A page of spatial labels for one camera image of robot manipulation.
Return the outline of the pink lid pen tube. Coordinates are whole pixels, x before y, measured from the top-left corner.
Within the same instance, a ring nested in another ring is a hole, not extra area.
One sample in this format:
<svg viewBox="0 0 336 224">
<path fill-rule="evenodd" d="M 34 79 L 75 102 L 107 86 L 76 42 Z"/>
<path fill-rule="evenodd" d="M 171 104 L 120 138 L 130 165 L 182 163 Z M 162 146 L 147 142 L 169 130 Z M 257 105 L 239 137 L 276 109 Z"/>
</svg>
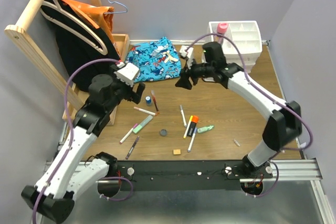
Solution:
<svg viewBox="0 0 336 224">
<path fill-rule="evenodd" d="M 217 38 L 218 38 L 218 43 L 221 44 L 221 45 L 223 44 L 223 37 L 222 36 L 225 35 L 227 30 L 228 30 L 228 23 L 220 22 L 220 23 L 217 24 L 216 32 L 221 35 Z"/>
</svg>

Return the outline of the grey round tin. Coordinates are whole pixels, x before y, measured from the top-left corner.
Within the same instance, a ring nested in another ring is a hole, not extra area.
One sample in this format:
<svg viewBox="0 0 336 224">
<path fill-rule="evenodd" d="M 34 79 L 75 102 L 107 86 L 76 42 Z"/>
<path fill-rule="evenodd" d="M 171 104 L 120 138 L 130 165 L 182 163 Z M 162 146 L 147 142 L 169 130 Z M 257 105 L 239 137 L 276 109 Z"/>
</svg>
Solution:
<svg viewBox="0 0 336 224">
<path fill-rule="evenodd" d="M 161 129 L 161 130 L 160 130 L 160 135 L 161 135 L 161 136 L 167 136 L 167 130 L 165 130 L 165 129 Z"/>
</svg>

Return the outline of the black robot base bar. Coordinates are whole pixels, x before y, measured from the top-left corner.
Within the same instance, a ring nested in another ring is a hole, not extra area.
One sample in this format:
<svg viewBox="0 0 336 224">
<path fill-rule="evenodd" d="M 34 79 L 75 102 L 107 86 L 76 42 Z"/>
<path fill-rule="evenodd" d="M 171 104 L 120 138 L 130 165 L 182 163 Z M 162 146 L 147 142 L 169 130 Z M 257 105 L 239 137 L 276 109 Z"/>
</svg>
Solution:
<svg viewBox="0 0 336 224">
<path fill-rule="evenodd" d="M 269 163 L 250 172 L 241 160 L 118 161 L 98 182 L 108 197 L 118 192 L 177 190 L 240 190 L 243 183 L 271 179 Z"/>
</svg>

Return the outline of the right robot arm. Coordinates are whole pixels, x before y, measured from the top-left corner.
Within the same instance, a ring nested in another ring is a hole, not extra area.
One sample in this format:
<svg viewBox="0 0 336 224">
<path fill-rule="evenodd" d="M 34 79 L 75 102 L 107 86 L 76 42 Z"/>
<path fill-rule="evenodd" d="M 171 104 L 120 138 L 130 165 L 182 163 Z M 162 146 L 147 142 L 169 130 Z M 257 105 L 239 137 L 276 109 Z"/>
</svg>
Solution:
<svg viewBox="0 0 336 224">
<path fill-rule="evenodd" d="M 193 48 L 182 46 L 179 57 L 186 61 L 176 87 L 190 90 L 202 78 L 218 83 L 244 98 L 266 120 L 261 142 L 242 159 L 239 169 L 246 177 L 259 174 L 261 167 L 283 147 L 302 133 L 301 108 L 268 92 L 236 63 L 227 63 L 221 45 L 208 42 L 203 46 L 205 61 L 197 63 Z"/>
</svg>

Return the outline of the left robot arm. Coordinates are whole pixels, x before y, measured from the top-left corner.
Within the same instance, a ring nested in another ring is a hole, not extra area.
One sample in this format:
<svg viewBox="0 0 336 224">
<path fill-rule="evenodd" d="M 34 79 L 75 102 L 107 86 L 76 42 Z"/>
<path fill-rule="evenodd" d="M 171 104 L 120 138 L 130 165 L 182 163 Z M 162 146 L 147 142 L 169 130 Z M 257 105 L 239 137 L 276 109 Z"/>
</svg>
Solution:
<svg viewBox="0 0 336 224">
<path fill-rule="evenodd" d="M 132 84 L 108 74 L 99 74 L 92 79 L 84 106 L 69 123 L 70 132 L 65 144 L 41 179 L 33 186 L 25 186 L 21 193 L 33 211 L 33 223 L 36 223 L 37 214 L 63 223 L 79 196 L 98 180 L 115 180 L 118 184 L 129 182 L 120 176 L 117 159 L 106 153 L 96 155 L 77 175 L 74 172 L 84 153 L 110 121 L 114 108 L 122 100 L 139 104 L 144 89 L 145 84 L 139 83 L 133 91 Z"/>
</svg>

